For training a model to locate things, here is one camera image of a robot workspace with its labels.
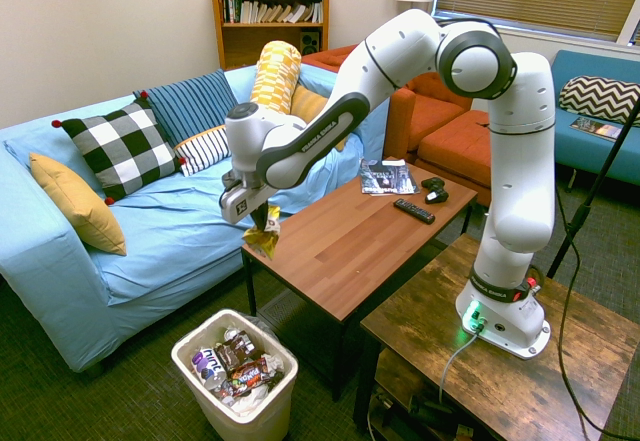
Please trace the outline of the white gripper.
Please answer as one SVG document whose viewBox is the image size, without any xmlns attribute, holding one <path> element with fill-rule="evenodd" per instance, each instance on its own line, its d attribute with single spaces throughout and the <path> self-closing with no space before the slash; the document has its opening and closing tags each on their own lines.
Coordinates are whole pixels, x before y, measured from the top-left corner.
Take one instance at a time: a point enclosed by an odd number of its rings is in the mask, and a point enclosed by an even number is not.
<svg viewBox="0 0 640 441">
<path fill-rule="evenodd" d="M 257 230 L 264 232 L 269 216 L 267 202 L 274 194 L 274 188 L 256 172 L 230 170 L 222 176 L 222 182 L 224 191 L 219 205 L 224 219 L 236 224 L 250 215 Z"/>
</svg>

